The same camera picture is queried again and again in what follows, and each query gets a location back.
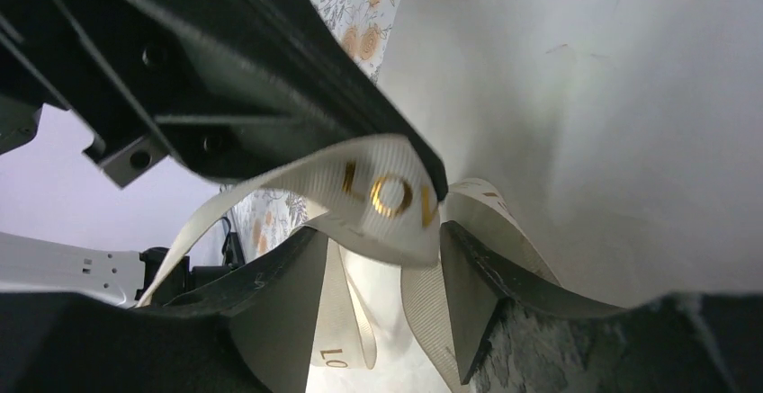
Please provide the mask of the cream printed ribbon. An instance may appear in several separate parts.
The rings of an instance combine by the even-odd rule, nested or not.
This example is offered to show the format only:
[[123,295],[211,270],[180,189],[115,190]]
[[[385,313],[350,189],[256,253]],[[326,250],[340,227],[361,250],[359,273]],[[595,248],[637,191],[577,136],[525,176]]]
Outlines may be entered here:
[[409,142],[400,136],[356,138],[244,181],[206,201],[184,224],[139,299],[146,306],[191,247],[233,206],[259,189],[299,194],[322,207],[307,227],[329,238],[311,361],[372,369],[377,343],[364,301],[346,269],[355,253],[400,268],[402,312],[423,353],[452,392],[460,379],[440,264],[439,228],[449,219],[485,239],[489,249],[550,283],[557,277],[509,213],[492,184],[467,178],[444,201]]

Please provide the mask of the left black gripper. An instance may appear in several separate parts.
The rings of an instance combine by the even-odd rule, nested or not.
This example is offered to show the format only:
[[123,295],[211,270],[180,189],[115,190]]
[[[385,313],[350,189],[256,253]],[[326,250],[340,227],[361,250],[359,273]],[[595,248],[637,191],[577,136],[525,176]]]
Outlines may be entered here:
[[42,107],[81,118],[85,156],[120,187],[164,158],[237,183],[303,154],[303,121],[262,77],[127,0],[1,0],[1,150],[35,139]]

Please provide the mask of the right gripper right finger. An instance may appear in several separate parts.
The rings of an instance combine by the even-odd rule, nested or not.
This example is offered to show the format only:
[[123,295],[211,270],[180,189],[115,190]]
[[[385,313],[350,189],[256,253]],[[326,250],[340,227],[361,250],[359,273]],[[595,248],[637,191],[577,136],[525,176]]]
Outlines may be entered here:
[[440,228],[458,380],[477,392],[759,392],[762,298],[673,293],[618,308]]

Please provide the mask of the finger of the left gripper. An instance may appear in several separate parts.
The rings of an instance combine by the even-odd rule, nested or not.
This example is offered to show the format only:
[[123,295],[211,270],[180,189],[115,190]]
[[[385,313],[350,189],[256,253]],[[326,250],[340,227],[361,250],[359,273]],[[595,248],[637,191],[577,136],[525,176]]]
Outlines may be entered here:
[[217,99],[205,107],[232,139],[218,154],[191,154],[195,173],[243,181],[353,138],[397,134],[422,160],[438,200],[444,164],[338,45],[310,0],[124,0],[173,33]]

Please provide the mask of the white translucent wrapping paper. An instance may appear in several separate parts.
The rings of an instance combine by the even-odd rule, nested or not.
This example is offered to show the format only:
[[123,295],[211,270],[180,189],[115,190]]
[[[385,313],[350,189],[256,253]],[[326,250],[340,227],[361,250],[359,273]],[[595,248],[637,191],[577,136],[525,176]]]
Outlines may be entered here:
[[[762,0],[400,0],[375,85],[449,195],[497,188],[555,285],[618,308],[762,298]],[[349,269],[396,334],[375,370],[309,384],[452,392],[405,320],[400,268]]]

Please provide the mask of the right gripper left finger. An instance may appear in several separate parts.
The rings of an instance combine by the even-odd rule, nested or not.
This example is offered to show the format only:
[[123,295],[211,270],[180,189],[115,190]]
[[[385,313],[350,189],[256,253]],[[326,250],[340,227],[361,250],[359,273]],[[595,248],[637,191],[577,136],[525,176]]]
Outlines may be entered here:
[[302,392],[328,239],[272,252],[164,306],[73,292],[1,297],[4,392]]

